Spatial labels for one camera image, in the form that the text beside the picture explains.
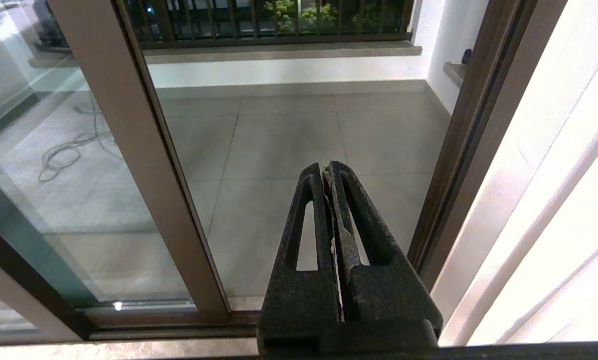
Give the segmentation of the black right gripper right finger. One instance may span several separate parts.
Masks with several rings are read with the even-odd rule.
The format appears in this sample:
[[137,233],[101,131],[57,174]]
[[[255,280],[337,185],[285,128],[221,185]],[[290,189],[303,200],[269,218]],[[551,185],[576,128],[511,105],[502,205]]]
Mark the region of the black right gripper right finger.
[[332,161],[326,180],[344,313],[326,333],[326,350],[435,349],[443,317],[356,173]]

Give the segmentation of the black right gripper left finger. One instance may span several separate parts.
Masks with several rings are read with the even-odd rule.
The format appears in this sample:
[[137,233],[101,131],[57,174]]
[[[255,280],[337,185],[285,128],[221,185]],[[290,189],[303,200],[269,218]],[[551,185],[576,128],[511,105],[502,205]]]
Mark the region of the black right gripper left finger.
[[[317,269],[298,270],[305,209],[313,203]],[[301,171],[257,324],[262,357],[315,357],[322,340],[339,324],[339,294],[331,253],[332,232],[321,169]]]

